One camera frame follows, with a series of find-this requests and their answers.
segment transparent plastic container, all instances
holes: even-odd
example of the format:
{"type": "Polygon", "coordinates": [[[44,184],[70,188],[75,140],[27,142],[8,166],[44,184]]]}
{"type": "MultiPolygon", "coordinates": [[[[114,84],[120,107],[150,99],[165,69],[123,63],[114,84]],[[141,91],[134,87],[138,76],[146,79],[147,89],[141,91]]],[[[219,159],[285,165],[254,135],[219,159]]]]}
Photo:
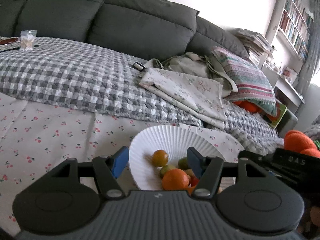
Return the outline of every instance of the transparent plastic container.
{"type": "Polygon", "coordinates": [[[22,31],[20,36],[20,50],[33,50],[37,31],[22,31]]]}

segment orange plush toy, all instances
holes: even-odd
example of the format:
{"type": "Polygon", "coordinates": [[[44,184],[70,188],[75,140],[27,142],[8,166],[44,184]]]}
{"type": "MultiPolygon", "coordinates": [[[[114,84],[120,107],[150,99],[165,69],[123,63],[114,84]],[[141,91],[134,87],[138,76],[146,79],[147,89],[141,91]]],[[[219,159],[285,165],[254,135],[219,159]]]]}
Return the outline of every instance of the orange plush toy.
{"type": "Polygon", "coordinates": [[[316,145],[318,141],[311,140],[304,133],[291,130],[284,136],[284,149],[320,158],[320,151],[316,145]]]}

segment cherry print tablecloth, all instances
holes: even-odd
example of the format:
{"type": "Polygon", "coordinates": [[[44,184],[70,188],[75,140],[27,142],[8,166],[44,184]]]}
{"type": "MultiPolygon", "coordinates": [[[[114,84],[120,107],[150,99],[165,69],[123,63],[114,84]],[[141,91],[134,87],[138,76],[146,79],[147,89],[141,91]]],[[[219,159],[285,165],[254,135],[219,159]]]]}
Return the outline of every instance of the cherry print tablecloth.
{"type": "MultiPolygon", "coordinates": [[[[158,123],[17,100],[0,93],[0,227],[11,235],[20,229],[12,213],[15,196],[67,158],[88,162],[129,146],[143,129],[158,123]]],[[[229,162],[242,146],[227,133],[181,125],[215,145],[229,162]]],[[[90,179],[82,179],[94,187],[90,179]]],[[[127,167],[119,184],[136,189],[127,167]]]]}

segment red tomato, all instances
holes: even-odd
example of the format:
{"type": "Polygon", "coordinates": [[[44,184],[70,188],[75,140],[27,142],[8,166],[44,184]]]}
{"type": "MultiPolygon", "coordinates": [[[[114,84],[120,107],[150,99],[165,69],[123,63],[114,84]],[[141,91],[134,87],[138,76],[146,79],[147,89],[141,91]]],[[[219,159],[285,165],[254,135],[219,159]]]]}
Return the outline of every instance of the red tomato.
{"type": "Polygon", "coordinates": [[[197,185],[199,182],[199,179],[196,177],[191,178],[191,187],[197,185]]]}

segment silver screw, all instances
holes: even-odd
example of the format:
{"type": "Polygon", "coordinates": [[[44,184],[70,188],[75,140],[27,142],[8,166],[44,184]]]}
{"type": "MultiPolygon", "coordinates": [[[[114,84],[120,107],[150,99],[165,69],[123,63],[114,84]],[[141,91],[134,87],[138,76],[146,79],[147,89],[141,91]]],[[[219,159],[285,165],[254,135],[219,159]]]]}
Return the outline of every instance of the silver screw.
{"type": "Polygon", "coordinates": [[[107,191],[107,196],[111,198],[117,198],[122,196],[122,192],[119,189],[111,189],[107,191]]]}
{"type": "Polygon", "coordinates": [[[197,197],[208,197],[210,195],[210,191],[205,188],[198,188],[195,190],[195,195],[197,197]]]}

